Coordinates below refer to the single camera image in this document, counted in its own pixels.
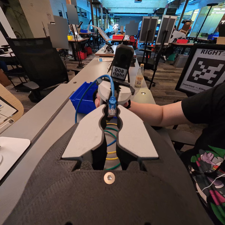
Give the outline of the blue plastic bin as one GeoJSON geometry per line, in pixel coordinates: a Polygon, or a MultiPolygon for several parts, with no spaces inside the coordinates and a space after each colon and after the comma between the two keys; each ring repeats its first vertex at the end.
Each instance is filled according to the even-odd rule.
{"type": "MultiPolygon", "coordinates": [[[[86,89],[90,86],[91,83],[87,83],[84,82],[70,97],[70,101],[72,103],[72,105],[74,106],[75,109],[77,109],[77,105],[82,97],[82,95],[84,94],[84,92],[86,91],[86,89]]],[[[96,109],[95,103],[93,101],[93,94],[94,92],[98,89],[98,86],[96,85],[96,83],[91,86],[91,88],[87,91],[87,93],[85,94],[85,96],[83,97],[79,109],[78,109],[78,113],[83,113],[83,114],[89,114],[91,111],[93,111],[94,109],[96,109]]]]}

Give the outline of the framed marker sign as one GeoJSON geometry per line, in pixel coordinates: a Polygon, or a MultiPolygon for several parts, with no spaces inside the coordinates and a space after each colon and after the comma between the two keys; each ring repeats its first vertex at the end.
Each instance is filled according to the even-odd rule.
{"type": "Polygon", "coordinates": [[[195,43],[175,87],[188,97],[225,82],[225,45],[195,43]]]}

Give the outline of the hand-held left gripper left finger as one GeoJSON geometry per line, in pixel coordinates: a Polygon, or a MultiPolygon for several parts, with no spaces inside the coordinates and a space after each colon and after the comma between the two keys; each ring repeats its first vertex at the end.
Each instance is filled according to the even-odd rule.
{"type": "Polygon", "coordinates": [[[76,129],[62,154],[62,159],[88,161],[94,170],[103,170],[107,156],[104,133],[108,107],[103,104],[76,123],[76,129]]]}

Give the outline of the person's right hand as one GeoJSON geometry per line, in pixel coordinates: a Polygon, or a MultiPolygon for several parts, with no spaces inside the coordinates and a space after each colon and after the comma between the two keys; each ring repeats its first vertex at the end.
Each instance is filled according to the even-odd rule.
{"type": "MultiPolygon", "coordinates": [[[[100,95],[97,92],[96,96],[95,96],[95,101],[94,101],[96,108],[98,108],[100,106],[100,100],[101,100],[100,95]]],[[[131,108],[131,103],[132,103],[132,101],[129,100],[128,102],[123,104],[123,107],[125,107],[126,109],[129,109],[129,108],[131,108]]]]}

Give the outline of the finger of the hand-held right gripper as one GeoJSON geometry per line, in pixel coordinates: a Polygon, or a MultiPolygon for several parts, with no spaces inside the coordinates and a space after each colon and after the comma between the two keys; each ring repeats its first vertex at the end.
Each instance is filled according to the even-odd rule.
{"type": "Polygon", "coordinates": [[[116,92],[115,92],[115,97],[116,97],[116,104],[125,104],[128,102],[132,95],[130,87],[119,85],[116,92]]]}
{"type": "Polygon", "coordinates": [[[111,97],[111,83],[101,82],[98,85],[98,94],[100,96],[100,105],[108,103],[111,97]]]}

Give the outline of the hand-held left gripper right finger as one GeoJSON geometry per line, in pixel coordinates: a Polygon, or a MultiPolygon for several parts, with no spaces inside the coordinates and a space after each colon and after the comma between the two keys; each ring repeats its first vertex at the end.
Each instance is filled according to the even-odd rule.
{"type": "Polygon", "coordinates": [[[144,122],[121,105],[117,106],[117,127],[116,155],[122,170],[132,161],[142,165],[143,161],[159,159],[144,122]]]}

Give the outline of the metal display stand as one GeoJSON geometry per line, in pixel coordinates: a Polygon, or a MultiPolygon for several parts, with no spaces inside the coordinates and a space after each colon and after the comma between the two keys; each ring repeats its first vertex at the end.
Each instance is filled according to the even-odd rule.
{"type": "Polygon", "coordinates": [[[106,33],[100,27],[97,27],[94,25],[90,25],[90,26],[94,27],[97,30],[97,34],[100,34],[100,36],[105,40],[104,53],[106,52],[114,53],[114,50],[112,49],[112,44],[109,42],[110,38],[106,35],[106,33]]]}

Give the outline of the glass bottle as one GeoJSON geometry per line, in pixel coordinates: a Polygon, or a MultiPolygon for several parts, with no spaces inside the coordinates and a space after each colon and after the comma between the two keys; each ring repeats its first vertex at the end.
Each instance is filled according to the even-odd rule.
{"type": "Polygon", "coordinates": [[[144,80],[144,64],[140,64],[140,68],[136,74],[135,87],[140,88],[144,80]]]}

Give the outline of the grey waste bin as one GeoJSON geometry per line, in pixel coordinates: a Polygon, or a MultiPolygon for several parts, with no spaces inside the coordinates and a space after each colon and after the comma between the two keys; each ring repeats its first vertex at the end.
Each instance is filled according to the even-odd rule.
{"type": "Polygon", "coordinates": [[[184,68],[189,55],[187,54],[178,54],[173,62],[173,66],[176,68],[184,68]]]}

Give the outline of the black printed t-shirt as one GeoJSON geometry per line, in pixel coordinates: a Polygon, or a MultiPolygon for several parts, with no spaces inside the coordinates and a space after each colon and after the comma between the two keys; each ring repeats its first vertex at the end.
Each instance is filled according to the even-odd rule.
{"type": "Polygon", "coordinates": [[[197,195],[215,225],[225,224],[225,84],[185,98],[187,120],[207,124],[194,147],[181,154],[197,195]]]}

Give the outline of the grey board stand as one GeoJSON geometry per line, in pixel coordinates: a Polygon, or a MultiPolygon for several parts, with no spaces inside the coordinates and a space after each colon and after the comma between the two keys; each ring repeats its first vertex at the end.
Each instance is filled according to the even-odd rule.
{"type": "Polygon", "coordinates": [[[170,16],[170,15],[162,16],[155,45],[169,44],[176,20],[177,20],[177,16],[170,16]]]}
{"type": "Polygon", "coordinates": [[[154,43],[156,27],[158,24],[159,17],[158,16],[143,16],[142,17],[142,25],[139,34],[139,42],[145,43],[145,46],[148,44],[154,43]]]}

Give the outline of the person's right forearm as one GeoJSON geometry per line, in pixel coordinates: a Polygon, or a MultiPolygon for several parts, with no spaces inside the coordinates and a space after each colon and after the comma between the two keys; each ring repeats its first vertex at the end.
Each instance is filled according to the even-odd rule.
{"type": "Polygon", "coordinates": [[[181,101],[164,106],[131,101],[129,110],[151,126],[167,127],[189,123],[182,111],[181,101]]]}

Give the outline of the black floor lamp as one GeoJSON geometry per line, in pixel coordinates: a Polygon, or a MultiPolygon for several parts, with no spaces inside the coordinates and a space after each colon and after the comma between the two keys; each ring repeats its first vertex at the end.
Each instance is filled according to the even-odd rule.
{"type": "Polygon", "coordinates": [[[212,9],[212,7],[213,7],[213,6],[217,6],[217,5],[218,5],[218,3],[209,3],[209,4],[207,4],[207,6],[210,7],[210,8],[209,8],[209,10],[208,10],[208,13],[207,13],[207,15],[206,15],[206,17],[205,17],[205,19],[204,19],[204,21],[203,21],[203,23],[202,23],[202,25],[201,25],[199,31],[198,31],[198,33],[197,33],[197,35],[196,35],[194,41],[193,41],[193,44],[197,41],[198,35],[199,35],[199,33],[200,33],[200,31],[201,31],[201,29],[202,29],[202,27],[203,27],[203,25],[204,25],[204,23],[205,23],[205,21],[206,21],[206,19],[207,19],[208,15],[209,15],[209,13],[210,13],[210,11],[211,11],[211,9],[212,9]]]}

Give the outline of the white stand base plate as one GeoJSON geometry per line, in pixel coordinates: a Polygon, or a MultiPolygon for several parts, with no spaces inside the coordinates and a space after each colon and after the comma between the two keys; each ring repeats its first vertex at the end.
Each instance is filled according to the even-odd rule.
{"type": "Polygon", "coordinates": [[[30,143],[29,139],[0,137],[0,179],[6,175],[30,143]]]}

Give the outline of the wooden display board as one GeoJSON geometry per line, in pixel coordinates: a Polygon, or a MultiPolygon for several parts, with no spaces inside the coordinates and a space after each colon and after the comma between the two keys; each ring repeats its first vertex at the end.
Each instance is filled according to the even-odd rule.
{"type": "Polygon", "coordinates": [[[0,84],[0,96],[6,100],[10,105],[12,105],[14,108],[18,110],[17,113],[15,113],[13,116],[10,117],[10,119],[14,120],[14,123],[12,123],[7,129],[2,131],[0,133],[1,137],[14,137],[14,138],[20,138],[18,134],[15,132],[18,131],[17,128],[17,121],[22,117],[24,113],[24,107],[22,103],[9,91],[7,90],[2,84],[0,84]]]}

